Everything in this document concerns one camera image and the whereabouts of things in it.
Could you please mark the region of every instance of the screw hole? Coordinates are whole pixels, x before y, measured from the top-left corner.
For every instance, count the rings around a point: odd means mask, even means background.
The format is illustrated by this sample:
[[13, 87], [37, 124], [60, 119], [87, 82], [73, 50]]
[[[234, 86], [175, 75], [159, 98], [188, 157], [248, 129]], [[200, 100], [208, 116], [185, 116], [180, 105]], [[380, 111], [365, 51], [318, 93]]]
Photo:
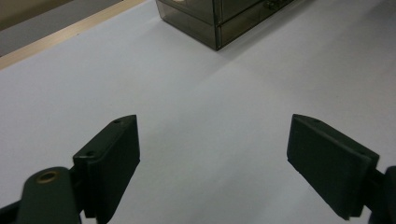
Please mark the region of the screw hole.
[[55, 180], [56, 178], [58, 178], [58, 172], [56, 171], [48, 171], [42, 175], [40, 175], [37, 178], [37, 183], [38, 184], [47, 184], [49, 182], [52, 182], [53, 180]]

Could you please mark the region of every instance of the white surface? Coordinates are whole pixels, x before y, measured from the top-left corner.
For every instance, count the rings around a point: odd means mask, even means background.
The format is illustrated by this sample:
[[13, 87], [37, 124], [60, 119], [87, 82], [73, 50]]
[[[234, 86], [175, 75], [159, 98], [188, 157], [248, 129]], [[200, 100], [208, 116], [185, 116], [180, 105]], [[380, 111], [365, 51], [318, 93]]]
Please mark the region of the white surface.
[[215, 52], [148, 1], [16, 63], [0, 71], [0, 206], [136, 114], [142, 162], [112, 223], [345, 223], [288, 164], [290, 118], [396, 164], [395, 9], [297, 0]]

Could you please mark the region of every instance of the storage box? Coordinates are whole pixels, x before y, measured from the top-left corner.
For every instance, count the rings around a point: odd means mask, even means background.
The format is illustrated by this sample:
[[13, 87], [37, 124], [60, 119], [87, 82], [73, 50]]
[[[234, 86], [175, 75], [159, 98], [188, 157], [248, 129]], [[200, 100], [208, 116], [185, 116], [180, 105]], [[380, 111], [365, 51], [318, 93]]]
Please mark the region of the storage box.
[[156, 0], [161, 18], [221, 49], [293, 0]]

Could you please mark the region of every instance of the tabletop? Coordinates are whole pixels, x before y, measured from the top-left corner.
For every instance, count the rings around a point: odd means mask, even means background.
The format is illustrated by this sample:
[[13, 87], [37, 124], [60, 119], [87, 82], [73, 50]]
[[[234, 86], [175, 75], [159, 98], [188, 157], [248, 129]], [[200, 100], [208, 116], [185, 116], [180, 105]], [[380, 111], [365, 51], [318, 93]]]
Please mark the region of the tabletop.
[[395, 24], [390, 0], [296, 0], [214, 51], [152, 0], [128, 9], [0, 70], [0, 206], [136, 114], [141, 163], [111, 223], [345, 223], [287, 162], [291, 115], [394, 165]]

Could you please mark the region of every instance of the wooden edge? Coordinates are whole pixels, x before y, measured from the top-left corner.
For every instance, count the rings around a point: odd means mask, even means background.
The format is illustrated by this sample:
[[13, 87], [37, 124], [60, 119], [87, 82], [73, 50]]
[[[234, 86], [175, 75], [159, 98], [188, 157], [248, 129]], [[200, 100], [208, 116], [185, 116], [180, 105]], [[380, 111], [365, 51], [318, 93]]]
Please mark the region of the wooden edge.
[[70, 26], [67, 26], [66, 28], [55, 32], [52, 35], [48, 35], [32, 44], [12, 51], [3, 57], [0, 57], [0, 70], [9, 67], [14, 63], [22, 61], [30, 56], [33, 56], [44, 49], [48, 49], [59, 43], [62, 43], [65, 40], [92, 28], [100, 22], [106, 21], [131, 7], [139, 5], [144, 1], [145, 0], [124, 0], [112, 7], [108, 7], [98, 13], [95, 13], [82, 21], [78, 21]]

